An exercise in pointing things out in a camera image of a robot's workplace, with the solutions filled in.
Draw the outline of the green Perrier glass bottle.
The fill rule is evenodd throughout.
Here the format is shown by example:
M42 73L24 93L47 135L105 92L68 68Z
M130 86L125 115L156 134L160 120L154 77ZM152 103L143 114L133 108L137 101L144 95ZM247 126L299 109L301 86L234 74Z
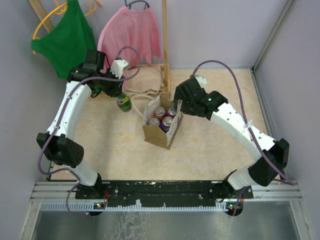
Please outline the green Perrier glass bottle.
M122 93L116 98L117 106L122 110L123 112L129 112L132 109L132 102L130 98Z

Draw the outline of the purple Fanta can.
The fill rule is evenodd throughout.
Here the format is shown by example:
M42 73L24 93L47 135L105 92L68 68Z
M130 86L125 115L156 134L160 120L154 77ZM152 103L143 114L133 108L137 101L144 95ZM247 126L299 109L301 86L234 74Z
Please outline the purple Fanta can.
M147 123L148 126L159 126L160 124L161 124L161 121L155 117L151 118Z
M170 117L172 119L175 118L175 116L178 114L178 111L175 110L173 107L170 107L167 111L166 111L166 116Z
M172 121L173 118L171 116L164 117L160 123L160 128L167 133L171 127Z

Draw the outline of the red Coca-Cola can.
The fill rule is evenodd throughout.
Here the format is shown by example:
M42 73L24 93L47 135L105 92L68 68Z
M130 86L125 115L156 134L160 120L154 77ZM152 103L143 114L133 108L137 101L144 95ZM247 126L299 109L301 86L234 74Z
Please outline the red Coca-Cola can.
M167 116L167 111L161 106L157 107L153 112L153 116L162 121Z

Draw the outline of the burlap canvas tote bag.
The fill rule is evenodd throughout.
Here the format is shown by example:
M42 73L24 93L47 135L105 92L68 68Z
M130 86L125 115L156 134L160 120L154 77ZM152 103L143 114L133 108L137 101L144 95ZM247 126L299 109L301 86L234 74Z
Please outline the burlap canvas tote bag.
M136 100L147 98L150 102L146 105L144 112L140 112L136 107ZM132 107L136 110L136 112L142 117L143 125L142 129L144 132L144 140L150 144L156 145L158 147L170 150L173 140L178 132L178 129L183 120L182 112L178 112L178 114L173 119L173 124L170 126L168 132L164 132L160 126L152 126L148 125L148 121L154 117L154 111L158 107L163 107L165 110L168 110L173 102L161 95L157 97L151 97L148 95L134 95L131 98Z

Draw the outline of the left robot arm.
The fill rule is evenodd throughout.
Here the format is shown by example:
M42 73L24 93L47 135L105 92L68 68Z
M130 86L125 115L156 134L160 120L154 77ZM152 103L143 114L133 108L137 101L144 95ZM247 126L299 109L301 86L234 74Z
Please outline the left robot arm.
M41 167L43 157L75 176L77 185L97 199L103 195L101 176L84 159L84 148L75 142L76 126L84 105L95 88L115 98L121 95L126 80L124 72L130 63L117 56L109 68L104 68L106 54L89 50L85 61L73 67L67 74L66 89L60 107L46 132L38 133L36 142L41 148L37 167L41 174L49 176L53 171Z

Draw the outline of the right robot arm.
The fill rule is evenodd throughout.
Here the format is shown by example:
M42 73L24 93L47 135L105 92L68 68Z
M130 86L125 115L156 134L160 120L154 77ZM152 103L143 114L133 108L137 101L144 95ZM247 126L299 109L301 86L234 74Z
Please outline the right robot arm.
M241 143L254 163L232 171L221 183L221 198L235 198L241 190L254 184L267 187L273 180L286 184L292 181L284 174L290 145L285 139L276 140L263 133L247 119L245 112L238 113L228 99L218 91L207 93L207 79L192 74L175 88L171 109L177 113L206 118Z

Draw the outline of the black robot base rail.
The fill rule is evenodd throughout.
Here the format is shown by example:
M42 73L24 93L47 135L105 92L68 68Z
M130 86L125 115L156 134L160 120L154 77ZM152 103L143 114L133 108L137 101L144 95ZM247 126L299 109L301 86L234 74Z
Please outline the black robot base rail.
M77 200L107 201L109 207L128 207L139 200L144 208L214 207L227 199L237 199L235 190L226 180L110 180L94 186L79 185Z

